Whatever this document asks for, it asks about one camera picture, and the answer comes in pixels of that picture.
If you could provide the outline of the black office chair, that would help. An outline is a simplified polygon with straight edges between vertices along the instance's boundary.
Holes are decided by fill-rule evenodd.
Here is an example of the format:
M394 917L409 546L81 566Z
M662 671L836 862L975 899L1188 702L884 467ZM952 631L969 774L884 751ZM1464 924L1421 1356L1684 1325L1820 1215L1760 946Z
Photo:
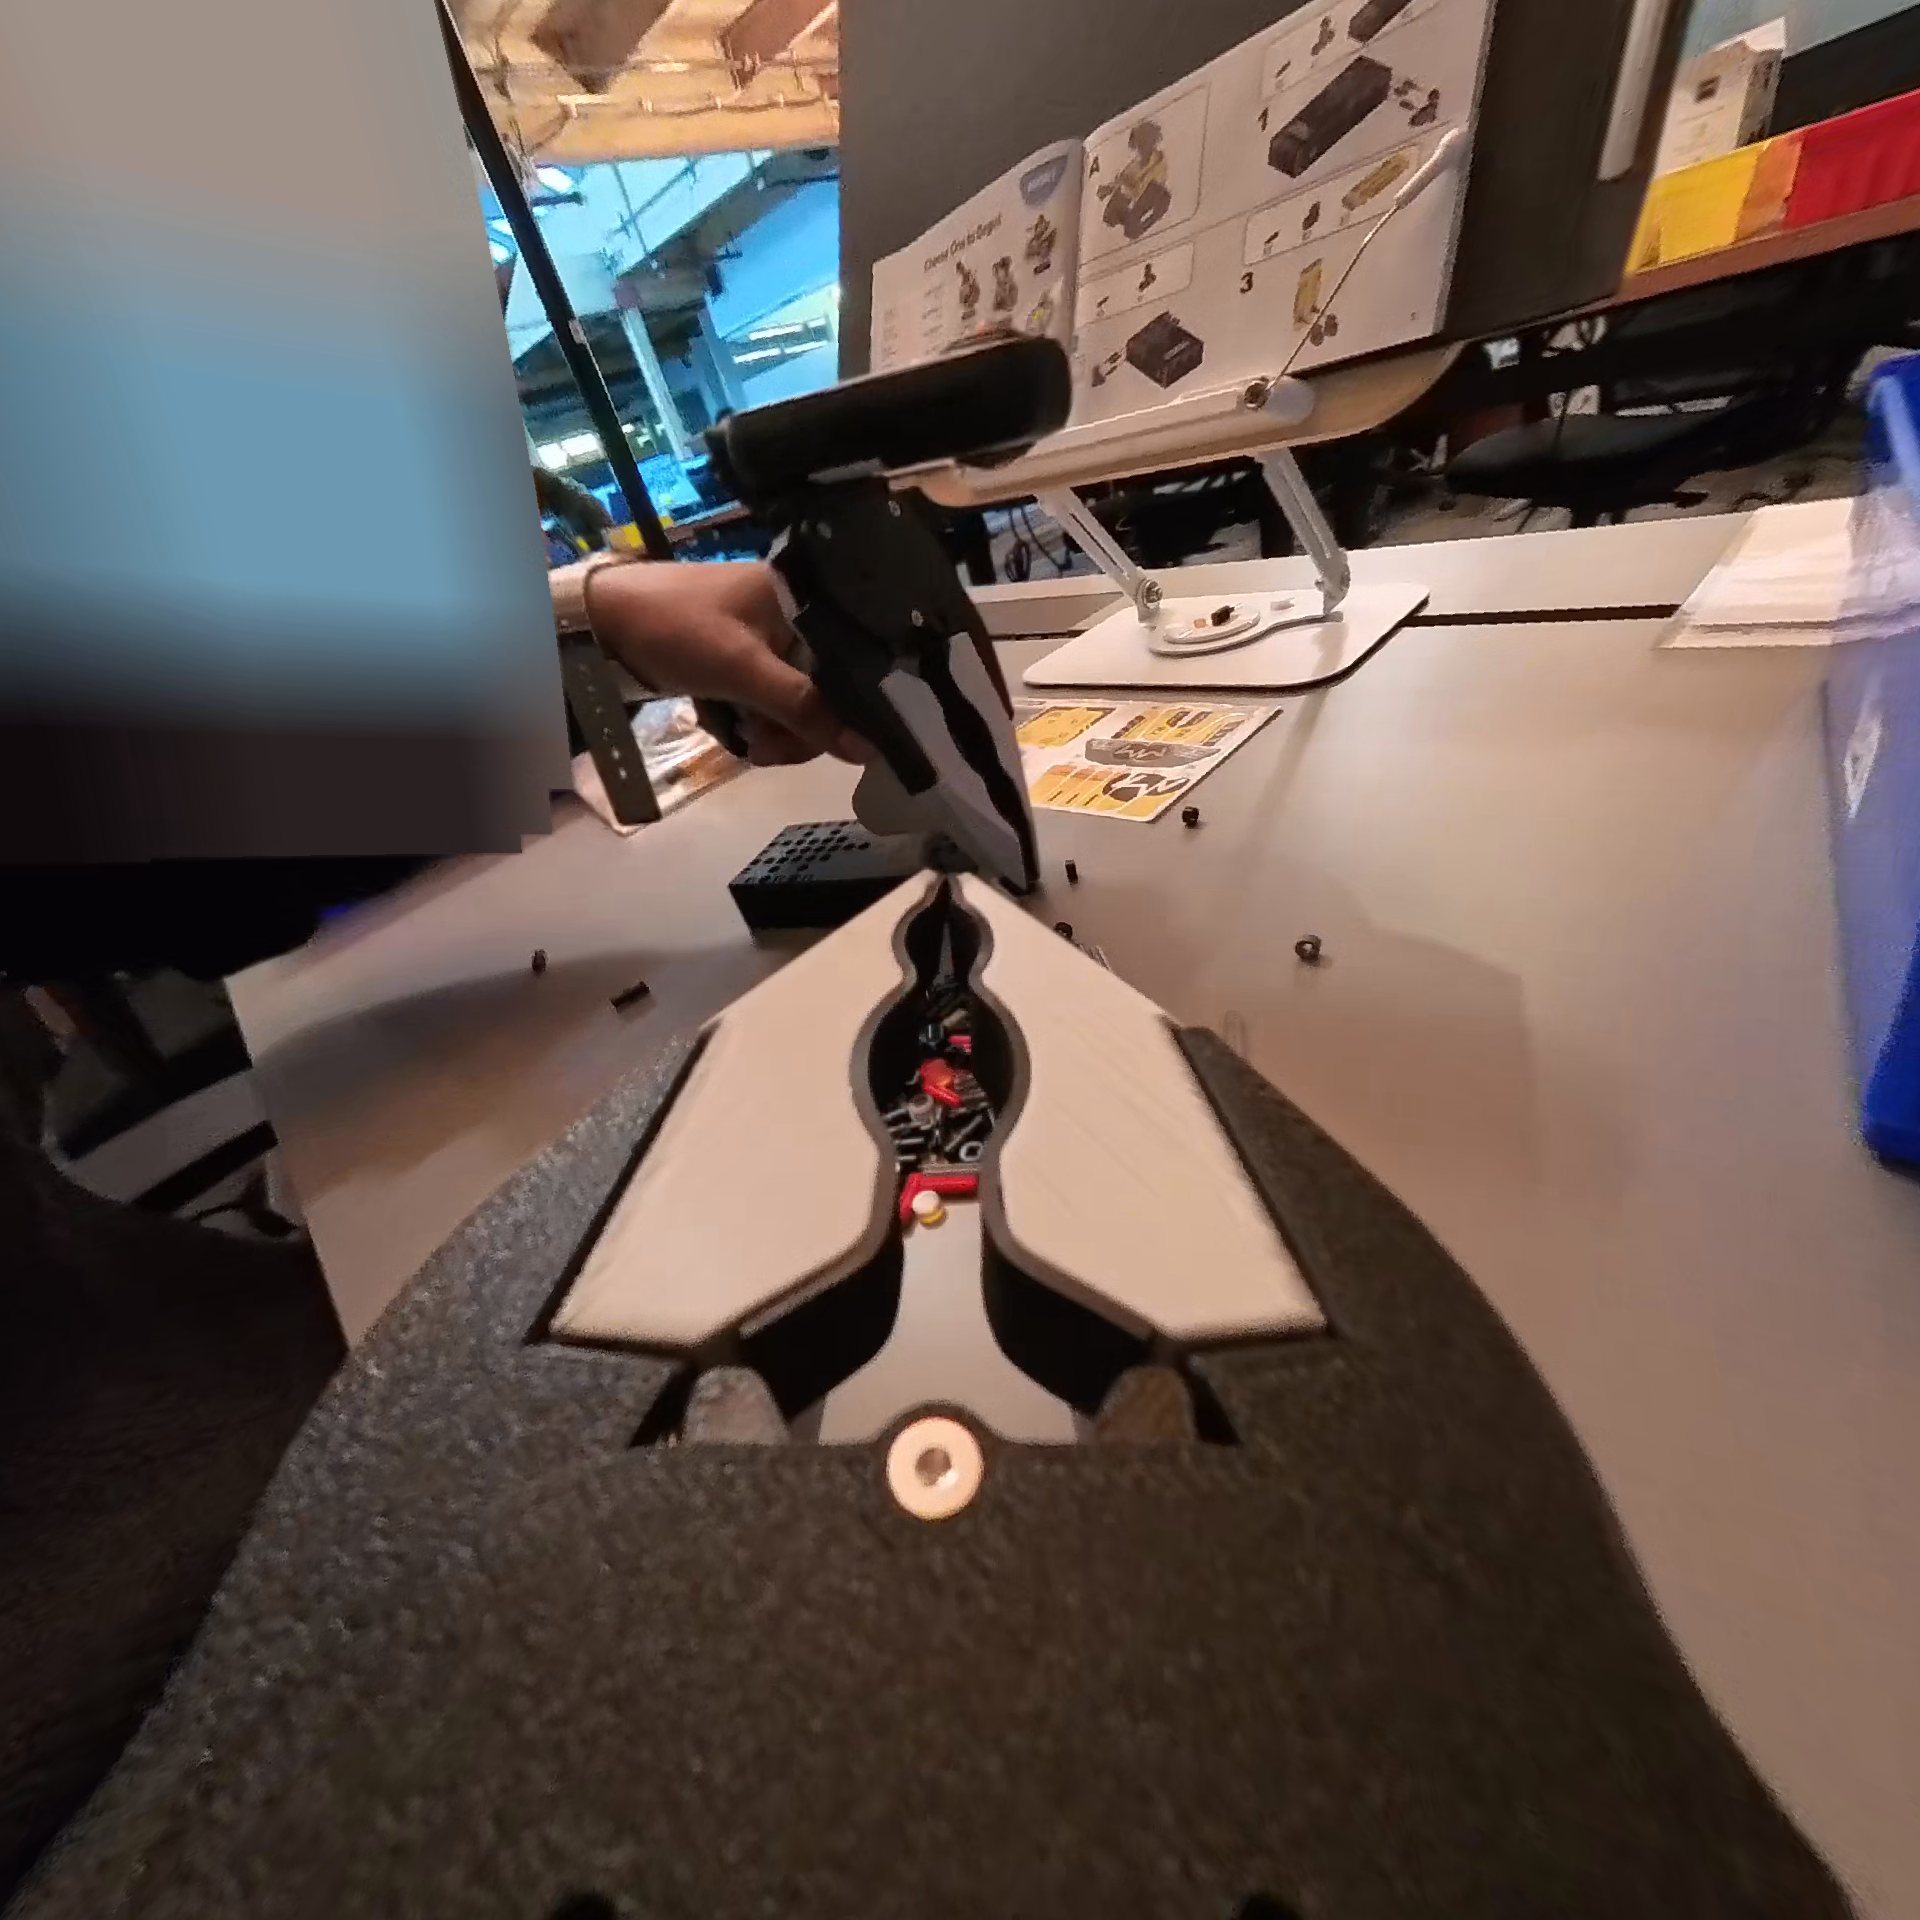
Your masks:
M1575 415L1508 424L1446 458L1454 495L1521 500L1594 526L1645 506L1689 502L1689 480L1721 467L1750 403L1650 415Z

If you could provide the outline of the blue plastic bin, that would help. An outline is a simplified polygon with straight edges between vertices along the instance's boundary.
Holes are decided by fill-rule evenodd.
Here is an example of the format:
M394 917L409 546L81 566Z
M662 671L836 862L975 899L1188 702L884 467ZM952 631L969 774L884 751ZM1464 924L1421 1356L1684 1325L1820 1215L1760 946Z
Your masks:
M1918 1170L1918 354L1863 389L1863 488L1822 685L1828 844L1855 1123Z

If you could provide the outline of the silver mesh watch band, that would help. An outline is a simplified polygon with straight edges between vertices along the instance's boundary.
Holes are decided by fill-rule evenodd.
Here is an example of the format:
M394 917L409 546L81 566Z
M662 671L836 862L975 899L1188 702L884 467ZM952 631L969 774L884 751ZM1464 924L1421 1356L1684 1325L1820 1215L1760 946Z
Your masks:
M638 830L657 822L662 813L632 732L622 677L588 631L560 635L560 682L613 824Z

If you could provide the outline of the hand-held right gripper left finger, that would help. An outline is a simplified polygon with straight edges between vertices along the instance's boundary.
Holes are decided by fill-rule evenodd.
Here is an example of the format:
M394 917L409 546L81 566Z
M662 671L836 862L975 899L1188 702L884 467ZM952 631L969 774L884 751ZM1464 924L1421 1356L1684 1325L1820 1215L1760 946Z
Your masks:
M705 1023L553 1338L717 1342L877 1252L895 1158L869 1050L914 982L905 933L941 901L930 871L901 883Z

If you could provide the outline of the long wooden table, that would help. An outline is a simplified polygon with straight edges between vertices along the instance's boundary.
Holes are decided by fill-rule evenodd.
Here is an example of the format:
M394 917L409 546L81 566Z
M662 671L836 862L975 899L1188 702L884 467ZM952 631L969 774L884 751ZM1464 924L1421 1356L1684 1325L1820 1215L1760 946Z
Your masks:
M1769 271L1838 251L1878 245L1918 234L1918 196L1841 212L1808 227L1769 230L1732 247L1686 256L1647 271L1622 277L1606 306L1640 304L1689 293L1716 282Z

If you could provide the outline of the black steel post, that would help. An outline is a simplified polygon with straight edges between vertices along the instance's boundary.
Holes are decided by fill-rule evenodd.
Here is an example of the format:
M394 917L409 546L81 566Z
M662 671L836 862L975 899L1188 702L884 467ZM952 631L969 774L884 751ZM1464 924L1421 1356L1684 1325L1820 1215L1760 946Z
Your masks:
M526 199L516 167L500 132L496 130L478 77L473 76L473 63L463 51L453 11L448 3L437 3L433 11L471 150L479 160L482 175L512 228L518 263L526 267L527 278L534 286L534 295L560 344L566 372L580 395L588 419L591 420L593 437L601 444L615 484L630 509L632 526L639 536L639 551L648 560L672 563L674 546L666 540L656 514L656 506L641 482L638 461L632 459L632 448L629 446L623 424L617 419L602 372L588 344L584 330L570 306L560 269L538 234L537 216Z

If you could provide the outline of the red storage bin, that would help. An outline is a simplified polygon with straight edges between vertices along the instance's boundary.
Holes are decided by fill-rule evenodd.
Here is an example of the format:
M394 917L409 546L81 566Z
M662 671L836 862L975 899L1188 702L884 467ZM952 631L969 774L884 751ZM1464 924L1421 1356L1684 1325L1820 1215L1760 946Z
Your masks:
M1785 227L1831 223L1918 194L1918 92L1799 130Z

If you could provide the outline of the yellow storage bin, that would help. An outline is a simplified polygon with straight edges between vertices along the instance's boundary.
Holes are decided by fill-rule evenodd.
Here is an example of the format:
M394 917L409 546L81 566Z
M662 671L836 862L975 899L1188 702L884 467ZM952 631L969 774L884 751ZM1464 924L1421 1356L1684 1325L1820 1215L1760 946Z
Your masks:
M1624 278L1734 250L1788 227L1802 136L1788 132L1654 175Z

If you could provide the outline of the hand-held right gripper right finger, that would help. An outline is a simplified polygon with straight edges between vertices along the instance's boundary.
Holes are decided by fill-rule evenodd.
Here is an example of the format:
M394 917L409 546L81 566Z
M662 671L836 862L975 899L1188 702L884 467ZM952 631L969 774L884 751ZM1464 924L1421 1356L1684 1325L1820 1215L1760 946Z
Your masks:
M978 1181L1032 1279L1162 1339L1325 1330L1325 1315L1168 1015L981 877L951 885L1012 1051Z

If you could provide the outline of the black perforated plastic box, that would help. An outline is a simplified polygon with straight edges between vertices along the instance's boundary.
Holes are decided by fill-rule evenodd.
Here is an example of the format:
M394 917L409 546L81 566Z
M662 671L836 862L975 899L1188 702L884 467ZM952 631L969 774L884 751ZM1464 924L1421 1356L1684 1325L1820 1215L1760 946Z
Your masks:
M865 915L903 887L921 899L933 838L925 831L876 831L856 819L781 827L727 885L751 935L830 933Z

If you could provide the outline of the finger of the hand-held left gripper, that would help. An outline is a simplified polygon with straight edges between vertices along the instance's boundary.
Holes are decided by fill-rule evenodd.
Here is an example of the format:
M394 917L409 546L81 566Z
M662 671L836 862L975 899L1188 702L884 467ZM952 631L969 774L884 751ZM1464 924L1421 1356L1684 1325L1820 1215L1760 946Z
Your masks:
M943 789L952 815L966 824L954 836L1009 894L1031 895L1039 887L1039 854L1012 714L973 635L941 640L933 658L933 698L951 743Z
M852 662L848 725L870 747L855 815L876 835L970 835L969 685L957 662Z

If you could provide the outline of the open instruction booklet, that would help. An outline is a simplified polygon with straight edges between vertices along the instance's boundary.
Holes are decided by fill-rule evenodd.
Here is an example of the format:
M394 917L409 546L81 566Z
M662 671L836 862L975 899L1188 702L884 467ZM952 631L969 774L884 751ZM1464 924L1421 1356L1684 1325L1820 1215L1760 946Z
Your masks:
M1029 154L872 267L870 371L1052 338L1094 434L1432 338L1494 11L1305 4Z

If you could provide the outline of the white book stand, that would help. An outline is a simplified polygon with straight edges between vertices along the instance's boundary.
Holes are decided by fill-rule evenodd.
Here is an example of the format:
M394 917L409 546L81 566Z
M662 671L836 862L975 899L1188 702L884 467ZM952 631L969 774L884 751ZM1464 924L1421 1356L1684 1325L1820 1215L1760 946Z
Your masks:
M1352 358L1376 319L1417 319L1424 295L1446 291L1469 134L1454 128L1412 150L1417 162L1359 205L1358 223L1340 227L1336 194L1309 188L1300 204L1324 215L1309 245L1239 266L1230 304L1207 310L1204 340L1216 344L1231 315L1256 315L1241 368L1204 375L1191 397L1073 423L1006 464L951 454L925 468L930 495L951 507L1032 495L1113 587L1102 620L1026 668L1029 688L1295 698L1346 679L1424 611L1421 583L1352 586L1297 459L1300 446L1389 419L1449 363L1452 349L1436 342ZM1239 566L1230 586L1209 587L1200 566L1141 565L1088 506L1093 487L1217 461L1255 467L1311 565L1309 583L1268 586Z

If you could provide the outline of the white cardboard box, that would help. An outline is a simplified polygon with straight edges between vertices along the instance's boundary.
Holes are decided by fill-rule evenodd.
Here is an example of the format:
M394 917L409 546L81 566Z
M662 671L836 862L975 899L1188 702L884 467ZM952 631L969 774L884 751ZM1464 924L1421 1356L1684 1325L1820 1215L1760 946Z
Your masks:
M1773 15L1676 68L1661 175L1761 141L1788 53L1788 19Z

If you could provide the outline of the clear plastic sleeve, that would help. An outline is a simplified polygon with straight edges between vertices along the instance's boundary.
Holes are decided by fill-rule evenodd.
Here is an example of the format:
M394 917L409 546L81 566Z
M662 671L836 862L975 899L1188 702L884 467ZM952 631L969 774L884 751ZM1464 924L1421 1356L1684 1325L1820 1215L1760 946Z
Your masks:
M1721 651L1833 645L1854 571L1854 519L1855 502L1849 495L1750 511L1656 646Z

